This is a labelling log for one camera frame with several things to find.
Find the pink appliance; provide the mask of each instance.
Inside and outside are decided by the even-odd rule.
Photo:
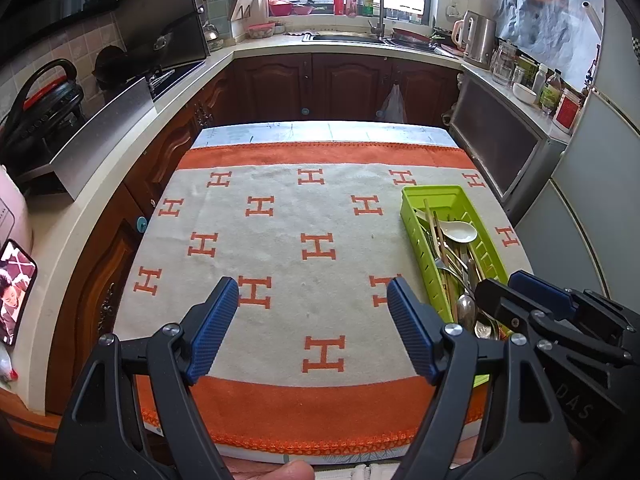
[[[33,231],[29,223],[27,203],[18,187],[0,166],[0,246],[7,238],[15,240],[23,250],[31,253]]]

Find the red bowl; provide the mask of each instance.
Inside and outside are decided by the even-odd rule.
[[[269,10],[272,16],[289,16],[293,4],[283,0],[269,0]]]
[[[311,14],[314,8],[312,6],[295,6],[293,7],[293,12],[299,16],[306,16],[307,14]]]

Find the refrigerator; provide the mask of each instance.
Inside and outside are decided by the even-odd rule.
[[[567,149],[516,225],[534,273],[640,313],[640,65],[620,6],[605,0],[594,86]]]

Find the orange stripe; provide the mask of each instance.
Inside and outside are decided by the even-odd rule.
[[[148,377],[138,377],[145,422],[159,426]],[[286,454],[356,454],[408,444],[434,388],[412,377],[359,386],[301,388],[209,376],[191,389],[219,444]],[[482,417],[486,385],[474,389],[467,422]]]
[[[270,164],[389,164],[474,170],[460,148],[396,142],[271,142],[191,148],[178,170]]]

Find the smartphone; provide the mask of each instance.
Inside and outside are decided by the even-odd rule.
[[[13,345],[38,269],[36,262],[10,238],[0,250],[0,339]]]

